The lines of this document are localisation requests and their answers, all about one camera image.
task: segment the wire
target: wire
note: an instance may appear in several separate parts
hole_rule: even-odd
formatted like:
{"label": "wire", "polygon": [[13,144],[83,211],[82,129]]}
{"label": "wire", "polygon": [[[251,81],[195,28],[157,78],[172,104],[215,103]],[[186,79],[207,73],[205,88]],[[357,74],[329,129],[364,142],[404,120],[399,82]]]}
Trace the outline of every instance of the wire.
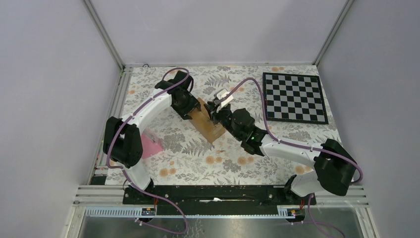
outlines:
{"label": "wire", "polygon": [[[135,110],[134,111],[134,113],[133,113],[133,116],[135,116],[141,109],[143,109],[149,102],[151,102],[152,100],[154,100],[156,97],[158,97],[158,96],[160,96],[160,95],[162,95],[162,94],[164,94],[164,93],[166,93],[167,91],[169,91],[169,90],[171,90],[171,89],[173,89],[173,88],[175,88],[175,87],[178,87],[180,84],[182,84],[183,82],[185,82],[185,80],[187,80],[187,78],[190,76],[190,72],[186,69],[186,68],[182,68],[182,67],[176,67],[176,68],[173,68],[173,69],[170,69],[168,72],[166,72],[164,75],[163,75],[163,77],[162,77],[162,80],[164,80],[165,79],[165,77],[170,73],[170,72],[172,72],[172,71],[174,71],[174,70],[178,70],[178,69],[180,69],[180,70],[184,70],[184,71],[186,71],[187,72],[187,76],[185,76],[185,78],[184,79],[182,79],[181,81],[179,81],[178,83],[176,83],[176,84],[174,84],[174,85],[172,85],[172,86],[170,86],[170,87],[168,87],[167,89],[165,89],[165,90],[163,90],[163,91],[160,91],[160,92],[158,92],[158,93],[156,93],[155,95],[153,95],[153,97],[152,98],[149,98],[149,99],[147,99],[142,105],[140,105],[139,106],[139,108],[137,109],[137,110]],[[158,226],[155,226],[155,225],[152,225],[152,224],[148,224],[148,223],[144,223],[146,226],[149,226],[149,227],[153,227],[153,228],[156,228],[156,229],[159,229],[159,230],[162,230],[162,231],[166,231],[166,232],[169,232],[169,233],[172,233],[172,234],[177,234],[177,235],[182,235],[182,234],[185,234],[187,231],[188,231],[188,221],[187,221],[187,218],[185,217],[185,215],[184,215],[184,213],[182,212],[182,210],[177,206],[177,205],[175,205],[175,203],[173,203],[172,201],[170,201],[169,199],[166,199],[166,198],[164,198],[164,197],[160,197],[160,196],[157,196],[157,195],[154,195],[154,194],[151,194],[151,193],[148,193],[148,192],[146,192],[146,191],[144,191],[144,190],[142,190],[142,189],[140,189],[139,187],[137,187],[133,182],[132,182],[132,180],[130,179],[130,177],[128,176],[128,174],[127,174],[127,172],[124,170],[124,167],[122,167],[122,166],[112,166],[111,164],[110,164],[110,159],[111,159],[111,153],[112,153],[112,149],[114,148],[114,144],[115,144],[115,142],[116,142],[116,140],[117,140],[117,138],[119,137],[119,135],[120,135],[120,133],[121,133],[121,131],[122,131],[122,129],[125,127],[125,125],[127,125],[127,123],[133,118],[133,116],[129,116],[128,118],[127,118],[127,120],[125,120],[123,123],[122,123],[122,125],[118,128],[118,130],[117,130],[117,132],[115,133],[115,135],[114,135],[114,138],[112,139],[112,141],[111,141],[111,144],[109,145],[109,148],[108,148],[108,153],[107,153],[107,155],[106,155],[106,166],[108,166],[108,168],[110,168],[110,169],[122,169],[122,173],[124,174],[124,176],[125,176],[125,178],[128,180],[128,182],[131,184],[131,186],[133,187],[133,188],[135,188],[136,190],[138,190],[139,192],[141,192],[141,193],[143,193],[143,194],[145,194],[145,195],[148,195],[148,196],[150,196],[150,197],[154,197],[154,198],[158,198],[158,199],[161,199],[161,200],[163,200],[163,201],[166,201],[166,202],[168,202],[169,204],[171,204],[172,206],[174,206],[178,211],[179,211],[179,213],[181,213],[181,215],[182,215],[182,218],[184,219],[184,221],[185,221],[185,230],[184,231],[182,231],[182,232],[174,232],[174,231],[170,231],[170,230],[167,230],[167,229],[165,229],[165,228],[162,228],[162,227],[158,227]]]}
{"label": "wire", "polygon": [[359,167],[358,164],[356,164],[356,162],[352,161],[351,159],[349,159],[349,158],[347,158],[345,156],[342,156],[340,154],[337,154],[335,152],[329,151],[329,150],[324,150],[324,149],[321,149],[321,148],[313,148],[311,146],[299,145],[299,144],[295,144],[295,143],[292,143],[292,142],[288,142],[288,141],[284,141],[284,140],[279,140],[276,136],[274,136],[271,133],[271,131],[268,129],[267,118],[266,118],[266,115],[265,115],[265,107],[264,107],[265,103],[264,103],[264,94],[263,94],[263,91],[261,90],[260,85],[258,84],[258,82],[254,78],[246,78],[246,79],[242,80],[242,82],[240,82],[232,91],[230,91],[228,95],[226,95],[224,98],[220,99],[219,102],[223,102],[224,100],[226,100],[227,98],[229,98],[236,90],[238,90],[239,87],[242,86],[242,84],[244,84],[245,82],[247,82],[249,80],[253,81],[256,84],[256,86],[258,88],[258,91],[260,92],[260,97],[261,97],[261,102],[262,102],[262,117],[264,119],[265,129],[266,129],[267,133],[269,134],[269,136],[274,141],[277,141],[277,142],[282,143],[282,144],[285,144],[285,145],[289,145],[289,146],[293,146],[293,147],[297,147],[297,148],[301,148],[301,149],[315,150],[315,151],[323,152],[323,153],[330,154],[332,156],[338,157],[338,158],[346,161],[347,163],[353,165],[357,169],[357,171],[359,172],[359,178],[356,181],[352,182],[351,184],[355,184],[355,183],[358,183],[358,182],[362,181],[362,179],[363,179],[362,169]]}
{"label": "wire", "polygon": [[190,90],[188,92],[191,92],[193,90],[193,88],[194,88],[194,79],[193,78],[191,78],[190,85],[191,85],[191,87],[190,87]]}
{"label": "wire", "polygon": [[[292,222],[292,223],[280,223],[277,224],[277,226],[295,226],[295,225],[306,225],[306,224],[314,224],[315,222],[312,221],[301,221],[301,222]],[[335,225],[332,225],[330,223],[326,223],[326,222],[316,222],[318,225],[322,225],[322,226],[326,226],[326,227],[331,227],[333,229],[335,229],[336,231],[338,231],[340,234],[343,235],[343,237],[345,238],[346,235],[344,234],[344,232],[342,230],[340,230],[338,227],[336,227]]]}
{"label": "wire", "polygon": [[167,202],[167,203],[171,204],[172,206],[174,206],[174,207],[175,207],[175,209],[176,209],[177,211],[179,211],[179,213],[181,213],[181,216],[182,216],[182,218],[184,219],[184,222],[185,222],[185,230],[184,230],[184,231],[182,231],[182,232],[175,232],[175,231],[171,231],[171,230],[165,229],[165,228],[163,228],[163,227],[158,227],[158,226],[155,226],[155,225],[152,225],[152,224],[149,224],[149,223],[141,223],[141,224],[146,225],[146,226],[148,226],[148,227],[153,227],[153,228],[156,228],[156,229],[159,229],[159,230],[165,231],[165,232],[169,232],[169,233],[172,233],[172,234],[176,234],[176,235],[183,235],[183,234],[185,234],[185,233],[188,231],[188,221],[187,221],[187,217],[185,216],[184,212],[182,212],[181,208],[179,208],[179,207],[178,207],[175,203],[173,203],[171,200],[169,200],[169,199],[167,199],[167,198],[164,198],[164,197],[161,197],[161,196],[157,196],[157,195],[154,195],[154,194],[148,193],[148,192],[146,192],[146,191],[144,191],[144,190],[140,189],[139,187],[137,187],[137,186],[136,186],[136,185],[135,185],[135,184],[131,181],[131,179],[130,179],[130,177],[127,175],[127,173],[124,173],[124,175],[126,176],[126,178],[128,179],[128,181],[131,183],[131,186],[132,186],[133,188],[137,189],[139,192],[141,192],[141,193],[143,193],[143,194],[145,194],[145,195],[147,195],[147,196],[150,196],[150,197],[154,197],[154,198],[157,198],[157,199],[161,199],[161,200],[163,200],[163,201],[165,201],[165,202]]}
{"label": "wire", "polygon": [[305,202],[303,201],[303,198],[301,199],[301,206],[299,207],[299,211],[302,210],[302,208],[305,206]]}
{"label": "wire", "polygon": [[159,201],[159,199],[157,199],[157,198],[153,198],[153,208],[155,209],[155,211],[156,211],[156,205],[158,204],[158,201]]}
{"label": "wire", "polygon": [[311,200],[312,200],[312,198],[314,197],[314,194],[312,193],[310,196],[309,196],[309,200],[308,200],[308,214],[309,214],[309,217],[311,218],[311,221],[312,221],[312,223],[316,226],[316,228],[322,233],[322,234],[324,234],[325,236],[327,236],[327,237],[329,237],[329,238],[334,238],[332,235],[330,235],[330,234],[328,234],[326,231],[324,231],[323,229],[321,229],[321,227],[319,227],[318,226],[318,224],[321,224],[321,225],[327,225],[327,226],[330,226],[330,227],[332,227],[332,228],[334,228],[335,230],[337,230],[339,233],[341,233],[342,235],[343,235],[343,237],[345,238],[346,237],[346,235],[344,234],[344,232],[342,232],[340,229],[338,229],[338,227],[335,227],[335,226],[333,226],[332,224],[329,224],[329,223],[321,223],[321,222],[316,222],[315,220],[314,220],[314,218],[312,217],[312,214],[311,214]]}
{"label": "wire", "polygon": [[122,190],[124,190],[125,191],[125,188],[124,188],[124,185],[125,185],[125,183],[127,182],[127,179],[124,181],[124,183],[122,184]]}

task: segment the aluminum frame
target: aluminum frame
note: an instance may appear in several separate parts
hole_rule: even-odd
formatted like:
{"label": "aluminum frame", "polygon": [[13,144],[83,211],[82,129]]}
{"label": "aluminum frame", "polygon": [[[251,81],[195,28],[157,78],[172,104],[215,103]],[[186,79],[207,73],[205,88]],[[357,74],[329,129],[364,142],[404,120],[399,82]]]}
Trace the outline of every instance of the aluminum frame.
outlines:
{"label": "aluminum frame", "polygon": [[287,66],[287,65],[312,65],[311,62],[299,63],[159,63],[159,64],[127,64],[127,67],[194,67],[194,66]]}
{"label": "aluminum frame", "polygon": [[115,63],[118,65],[120,70],[124,69],[124,62],[122,61],[121,57],[118,54],[117,49],[115,48],[114,44],[112,43],[111,38],[109,37],[108,33],[105,30],[104,25],[101,22],[101,19],[98,16],[98,13],[95,10],[91,0],[82,0],[83,5],[85,6],[87,12],[89,13],[93,23],[95,24],[97,30],[99,31],[100,36],[102,37],[104,44],[111,53],[112,58],[114,59]]}
{"label": "aluminum frame", "polygon": [[[378,231],[372,219],[368,200],[366,199],[365,190],[361,185],[353,185],[349,187],[346,196],[336,196],[329,192],[316,192],[317,205],[312,208],[353,208],[358,217],[362,233],[366,238],[378,238]],[[129,211],[138,210],[141,207],[150,207],[152,205],[125,205],[122,204],[124,190],[120,185],[81,185],[77,190],[74,200],[74,209],[72,220],[67,232],[67,238],[77,238],[81,231],[81,225],[84,217],[101,216],[103,217],[126,217]],[[287,208],[296,208],[293,205],[277,206],[279,211]],[[159,216],[163,218],[180,218],[181,216]],[[187,216],[188,218],[219,218],[219,219],[235,219],[235,218],[256,218],[256,219],[276,219],[282,216]]]}
{"label": "aluminum frame", "polygon": [[347,0],[344,4],[343,9],[341,10],[340,14],[338,15],[337,20],[335,21],[334,25],[332,26],[331,31],[329,32],[327,39],[325,40],[324,44],[321,47],[321,50],[319,51],[318,55],[316,56],[313,65],[318,66],[319,63],[322,60],[322,57],[325,55],[325,52],[331,45],[332,40],[334,39],[335,35],[338,32],[338,29],[340,29],[341,23],[343,23],[344,18],[346,17],[347,13],[349,12],[350,8],[352,7],[355,0]]}
{"label": "aluminum frame", "polygon": [[[125,97],[127,96],[128,86],[130,85],[131,74],[133,73],[133,67],[125,67],[123,70],[118,83],[115,86],[114,94],[112,96],[112,102],[108,109],[108,114],[106,118],[109,117],[119,117],[121,116]],[[96,154],[94,155],[94,160],[90,169],[89,177],[87,178],[86,184],[89,184],[91,178],[94,175],[106,174],[107,167],[105,166],[106,155],[102,151],[103,138],[105,133],[105,125],[103,126],[101,137],[98,141],[98,146]]]}

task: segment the black metal base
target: black metal base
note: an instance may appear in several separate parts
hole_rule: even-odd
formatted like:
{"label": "black metal base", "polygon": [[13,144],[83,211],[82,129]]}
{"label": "black metal base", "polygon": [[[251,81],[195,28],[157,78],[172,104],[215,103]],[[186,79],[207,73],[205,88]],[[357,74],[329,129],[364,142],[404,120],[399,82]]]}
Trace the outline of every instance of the black metal base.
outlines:
{"label": "black metal base", "polygon": [[105,185],[106,176],[92,176],[89,185]]}
{"label": "black metal base", "polygon": [[[300,206],[300,201],[291,202],[286,199],[282,187],[272,185],[150,185],[146,191],[177,203],[185,215],[277,215],[277,205]],[[214,198],[224,201],[203,202]],[[309,196],[303,198],[305,204],[308,203],[308,199]],[[154,199],[129,186],[125,189],[123,204],[153,205]],[[313,198],[311,205],[315,204],[316,200]],[[157,215],[179,215],[179,212],[165,201],[159,200],[157,205]]]}

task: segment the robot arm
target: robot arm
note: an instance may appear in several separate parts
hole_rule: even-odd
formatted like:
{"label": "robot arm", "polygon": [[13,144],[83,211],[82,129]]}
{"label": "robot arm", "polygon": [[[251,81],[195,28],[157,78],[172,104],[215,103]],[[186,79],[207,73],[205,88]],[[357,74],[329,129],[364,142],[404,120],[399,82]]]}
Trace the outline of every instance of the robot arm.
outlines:
{"label": "robot arm", "polygon": [[233,98],[229,97],[223,101],[224,104],[220,104],[220,100],[226,95],[226,90],[216,93],[215,99],[206,104],[206,110],[213,123],[221,123],[242,142],[241,147],[246,152],[260,156],[281,157],[315,170],[305,175],[290,177],[284,188],[289,194],[289,200],[298,200],[300,197],[322,190],[339,196],[347,194],[356,168],[340,158],[318,151],[328,150],[353,160],[337,141],[328,139],[324,144],[309,144],[286,138],[278,138],[276,141],[266,130],[255,126],[255,119],[246,109],[232,112],[228,102]]}
{"label": "robot arm", "polygon": [[[174,79],[159,82],[155,86],[153,95],[178,83],[185,76],[186,73],[179,71]],[[130,116],[133,117],[118,136],[111,152],[111,159],[117,162],[118,165],[125,167],[125,173],[128,173],[134,184],[140,189],[145,189],[151,181],[143,163],[139,163],[143,154],[140,135],[153,119],[169,107],[172,107],[181,118],[191,119],[188,113],[195,108],[200,109],[200,102],[187,90],[191,81],[192,78],[189,77],[180,86],[153,97],[154,99],[138,111],[135,116],[133,116],[135,111],[131,111],[120,119],[110,117],[106,122],[103,151],[108,154],[109,146],[118,128],[123,124],[123,121]]]}

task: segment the wooden block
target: wooden block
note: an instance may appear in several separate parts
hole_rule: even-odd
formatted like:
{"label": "wooden block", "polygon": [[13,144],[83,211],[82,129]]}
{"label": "wooden block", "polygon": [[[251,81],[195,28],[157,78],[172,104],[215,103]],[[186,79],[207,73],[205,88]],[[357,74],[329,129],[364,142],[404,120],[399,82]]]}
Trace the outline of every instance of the wooden block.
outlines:
{"label": "wooden block", "polygon": [[204,107],[205,102],[201,98],[199,98],[198,101],[201,105],[201,111],[194,109],[194,111],[190,112],[189,115],[192,117],[190,122],[208,142],[213,144],[213,142],[221,137],[226,130],[219,123],[217,125],[213,124]]}

